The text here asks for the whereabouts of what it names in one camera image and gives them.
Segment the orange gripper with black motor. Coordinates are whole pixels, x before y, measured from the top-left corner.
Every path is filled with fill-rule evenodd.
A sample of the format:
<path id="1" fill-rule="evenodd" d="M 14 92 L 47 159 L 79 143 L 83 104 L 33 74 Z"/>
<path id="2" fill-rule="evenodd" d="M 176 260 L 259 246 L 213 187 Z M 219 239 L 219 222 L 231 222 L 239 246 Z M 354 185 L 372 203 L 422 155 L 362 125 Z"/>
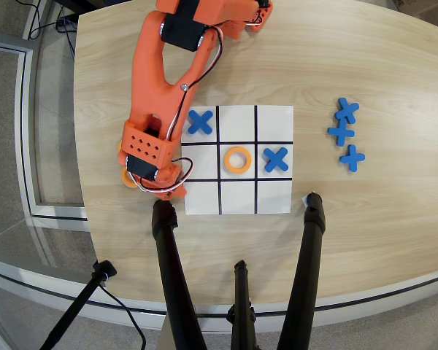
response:
<path id="1" fill-rule="evenodd" d="M 160 168 L 158 154 L 147 151 L 135 155 L 125 151 L 118 152 L 118 163 L 122 166 L 121 180 L 125 186 L 147 194 L 154 194 L 163 201 L 184 199 L 187 191 L 183 184 L 183 167 L 174 163 Z"/>

